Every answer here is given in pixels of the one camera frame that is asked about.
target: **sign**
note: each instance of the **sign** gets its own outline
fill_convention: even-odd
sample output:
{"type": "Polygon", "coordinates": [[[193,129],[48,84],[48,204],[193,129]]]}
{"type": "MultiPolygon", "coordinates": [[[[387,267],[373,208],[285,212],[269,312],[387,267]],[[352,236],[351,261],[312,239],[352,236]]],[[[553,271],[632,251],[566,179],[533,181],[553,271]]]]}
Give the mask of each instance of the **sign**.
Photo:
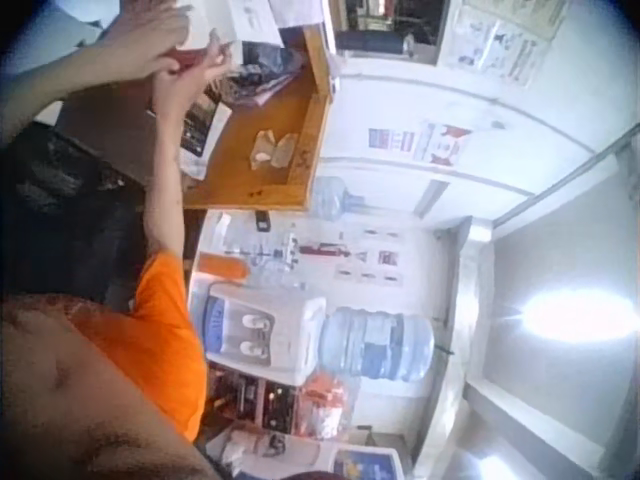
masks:
{"type": "Polygon", "coordinates": [[[414,160],[453,167],[462,153],[471,130],[442,123],[425,122],[414,160]]]}
{"type": "Polygon", "coordinates": [[[458,12],[447,63],[526,86],[548,49],[548,41],[518,25],[465,6],[458,12]]]}
{"type": "Polygon", "coordinates": [[[514,23],[544,40],[555,37],[569,0],[466,0],[465,3],[514,23]]]}

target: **sticker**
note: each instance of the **sticker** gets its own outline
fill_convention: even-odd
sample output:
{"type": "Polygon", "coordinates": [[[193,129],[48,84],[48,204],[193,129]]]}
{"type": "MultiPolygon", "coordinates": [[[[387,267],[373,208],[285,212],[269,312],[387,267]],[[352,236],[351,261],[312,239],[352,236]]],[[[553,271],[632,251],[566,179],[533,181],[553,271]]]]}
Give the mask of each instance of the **sticker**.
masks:
{"type": "Polygon", "coordinates": [[[551,40],[564,19],[569,0],[466,0],[466,3],[551,40]]]}
{"type": "Polygon", "coordinates": [[[339,243],[317,243],[315,245],[300,245],[300,255],[313,255],[317,257],[344,257],[349,258],[351,252],[348,247],[339,243]]]}
{"type": "Polygon", "coordinates": [[[355,257],[357,260],[360,260],[362,263],[367,263],[367,257],[369,252],[360,252],[356,253],[355,257]]]}
{"type": "Polygon", "coordinates": [[[364,343],[389,345],[393,325],[392,322],[387,320],[386,315],[369,315],[367,326],[364,330],[364,343]]]}
{"type": "Polygon", "coordinates": [[[549,41],[469,6],[456,19],[447,63],[453,67],[526,86],[539,68],[549,41]]]}
{"type": "Polygon", "coordinates": [[[402,130],[369,129],[369,148],[411,153],[415,147],[416,133],[402,130]]]}
{"type": "Polygon", "coordinates": [[[414,160],[432,165],[453,167],[458,163],[471,130],[425,122],[414,160]]]}
{"type": "Polygon", "coordinates": [[[348,480],[397,480],[395,462],[388,453],[338,450],[333,473],[348,480]]]}
{"type": "Polygon", "coordinates": [[[387,250],[382,250],[380,253],[378,253],[378,264],[397,267],[398,252],[389,252],[387,250]]]}
{"type": "Polygon", "coordinates": [[[383,242],[401,243],[404,241],[403,234],[392,228],[362,227],[362,236],[367,240],[377,240],[383,242]]]}
{"type": "Polygon", "coordinates": [[[384,272],[380,276],[380,286],[382,287],[401,287],[402,275],[395,272],[384,272]]]}
{"type": "Polygon", "coordinates": [[[335,274],[333,276],[336,280],[344,280],[347,282],[355,282],[358,278],[358,273],[355,272],[352,267],[347,265],[338,265],[336,267],[335,274]]]}
{"type": "Polygon", "coordinates": [[[366,285],[376,285],[378,283],[378,275],[375,270],[360,270],[360,275],[358,277],[359,283],[364,283],[366,285]]]}

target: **white wall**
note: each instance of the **white wall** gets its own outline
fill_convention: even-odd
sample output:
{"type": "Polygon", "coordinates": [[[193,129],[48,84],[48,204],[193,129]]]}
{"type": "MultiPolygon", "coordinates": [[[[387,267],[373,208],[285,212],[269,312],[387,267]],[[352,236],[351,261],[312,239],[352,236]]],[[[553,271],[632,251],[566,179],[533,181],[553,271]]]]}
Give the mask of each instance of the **white wall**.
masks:
{"type": "Polygon", "coordinates": [[[480,470],[480,462],[490,456],[499,458],[519,480],[544,478],[474,411],[467,416],[442,478],[490,480],[483,478],[480,470]]]}
{"type": "MultiPolygon", "coordinates": [[[[298,272],[326,295],[328,311],[346,306],[368,311],[417,314],[430,321],[443,318],[446,312],[446,245],[434,235],[416,227],[393,227],[393,217],[347,215],[336,223],[285,215],[295,221],[300,243],[341,242],[351,251],[367,252],[366,264],[355,259],[301,256],[298,272]],[[360,233],[364,227],[390,230],[401,235],[398,241],[367,239],[360,233]],[[402,287],[382,287],[346,282],[335,277],[339,265],[378,267],[381,250],[399,253],[398,267],[391,268],[402,275],[402,287]]],[[[431,376],[423,381],[405,383],[388,380],[362,379],[361,392],[353,416],[353,425],[371,425],[381,433],[403,434],[409,447],[418,435],[418,420],[422,416],[425,398],[429,395],[431,376]]]]}
{"type": "MultiPolygon", "coordinates": [[[[451,1],[449,23],[453,21],[456,5],[461,3],[451,1]]],[[[639,115],[638,37],[614,4],[607,0],[573,0],[551,51],[527,88],[504,85],[444,66],[382,59],[350,58],[342,65],[342,74],[349,78],[364,75],[395,79],[403,82],[400,88],[422,85],[444,96],[448,92],[460,93],[470,101],[503,105],[514,113],[524,112],[593,150],[601,150],[637,122],[639,115]]],[[[445,45],[450,35],[448,28],[445,45]]],[[[416,98],[416,102],[428,95],[416,98]]],[[[438,98],[431,98],[437,105],[438,98]]],[[[369,96],[371,104],[380,101],[385,99],[369,96]]],[[[389,114],[395,119],[405,111],[398,109],[389,114]]],[[[428,106],[422,114],[433,115],[434,108],[428,106]]]]}
{"type": "MultiPolygon", "coordinates": [[[[443,56],[461,3],[451,2],[443,56]]],[[[429,228],[451,226],[465,215],[498,218],[640,120],[638,38],[611,3],[571,2],[527,88],[452,70],[443,62],[435,67],[340,59],[341,88],[329,113],[320,171],[342,169],[355,193],[369,193],[376,206],[406,212],[416,208],[432,180],[449,184],[424,219],[429,228]],[[418,138],[425,121],[473,132],[455,169],[433,168],[411,152],[369,148],[370,128],[413,132],[418,138]]],[[[590,175],[597,181],[606,177],[595,170],[590,175]]],[[[567,198],[557,200],[560,205],[567,198]]]]}
{"type": "Polygon", "coordinates": [[[487,380],[599,445],[611,434],[632,378],[634,338],[569,345],[497,317],[561,288],[599,288],[635,301],[636,213],[625,179],[616,175],[495,244],[487,380]]]}
{"type": "MultiPolygon", "coordinates": [[[[221,253],[225,250],[221,237],[228,241],[237,232],[238,237],[251,244],[259,243],[258,237],[266,235],[265,243],[278,244],[283,232],[294,232],[300,245],[314,243],[341,243],[351,252],[367,252],[367,262],[355,261],[358,266],[378,268],[378,254],[381,250],[399,253],[397,270],[402,275],[402,288],[384,287],[357,282],[337,280],[337,266],[349,267],[354,259],[333,257],[299,256],[296,268],[298,276],[310,289],[326,296],[328,313],[338,307],[362,308],[369,311],[382,310],[389,313],[417,314],[425,321],[444,318],[447,309],[447,267],[448,246],[446,240],[439,240],[428,230],[414,227],[395,226],[395,217],[362,216],[347,214],[339,222],[331,223],[310,219],[303,214],[272,212],[271,233],[257,234],[252,212],[230,212],[232,221],[226,233],[222,229],[216,234],[215,212],[210,212],[203,226],[199,250],[221,253]],[[381,233],[395,232],[398,240],[375,240],[363,234],[364,229],[381,233]]],[[[198,319],[202,318],[210,278],[194,274],[191,280],[190,312],[196,328],[201,330],[198,319]]],[[[405,383],[388,380],[362,379],[353,416],[353,425],[370,425],[380,433],[404,435],[407,445],[412,448],[418,436],[426,397],[431,389],[431,372],[422,381],[405,383]]]]}

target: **person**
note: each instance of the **person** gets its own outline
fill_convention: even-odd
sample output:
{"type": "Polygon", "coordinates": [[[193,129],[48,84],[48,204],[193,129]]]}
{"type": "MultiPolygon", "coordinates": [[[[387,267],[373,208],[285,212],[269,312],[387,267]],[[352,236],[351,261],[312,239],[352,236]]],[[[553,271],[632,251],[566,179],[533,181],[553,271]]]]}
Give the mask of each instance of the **person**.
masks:
{"type": "Polygon", "coordinates": [[[94,85],[153,75],[156,113],[131,315],[61,295],[3,299],[2,463],[16,478],[217,478],[190,445],[206,363],[186,309],[178,153],[187,109],[230,59],[213,36],[180,71],[166,53],[185,41],[188,9],[135,5],[95,44],[2,85],[3,147],[46,105],[94,85]]]}

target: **water bottle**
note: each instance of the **water bottle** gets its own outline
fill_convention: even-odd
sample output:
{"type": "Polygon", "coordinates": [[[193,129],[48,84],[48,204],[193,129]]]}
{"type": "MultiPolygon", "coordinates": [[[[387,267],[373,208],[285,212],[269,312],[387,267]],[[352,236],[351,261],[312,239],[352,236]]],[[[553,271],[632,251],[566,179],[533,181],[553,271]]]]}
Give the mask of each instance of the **water bottle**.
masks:
{"type": "Polygon", "coordinates": [[[352,195],[340,177],[316,177],[313,182],[309,214],[322,220],[338,220],[344,212],[364,206],[364,197],[352,195]]]}
{"type": "Polygon", "coordinates": [[[433,342],[426,318],[342,307],[325,320],[318,357],[333,373],[413,382],[427,373],[433,342]]]}

